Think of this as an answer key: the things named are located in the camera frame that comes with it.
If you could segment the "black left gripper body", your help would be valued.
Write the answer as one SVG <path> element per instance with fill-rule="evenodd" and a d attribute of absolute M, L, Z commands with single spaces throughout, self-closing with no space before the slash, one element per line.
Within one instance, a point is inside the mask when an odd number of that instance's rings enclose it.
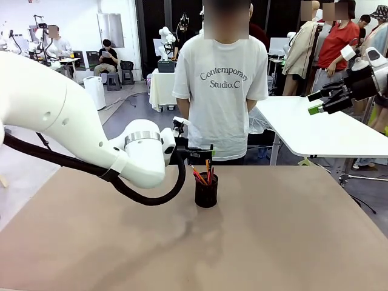
<path fill-rule="evenodd" d="M 176 146 L 173 151 L 173 165 L 178 165 L 178 155 L 186 164 L 190 162 L 194 148 L 189 147 L 188 143 L 189 140 L 185 137 L 175 137 Z"/>

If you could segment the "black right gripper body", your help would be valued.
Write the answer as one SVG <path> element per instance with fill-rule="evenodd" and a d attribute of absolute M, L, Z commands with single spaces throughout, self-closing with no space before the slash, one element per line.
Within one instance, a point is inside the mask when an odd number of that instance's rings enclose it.
<path fill-rule="evenodd" d="M 344 79 L 344 85 L 351 99 L 360 101 L 378 94 L 379 90 L 376 87 L 373 78 L 374 72 L 370 65 L 356 71 L 347 69 L 346 72 L 347 76 Z"/>

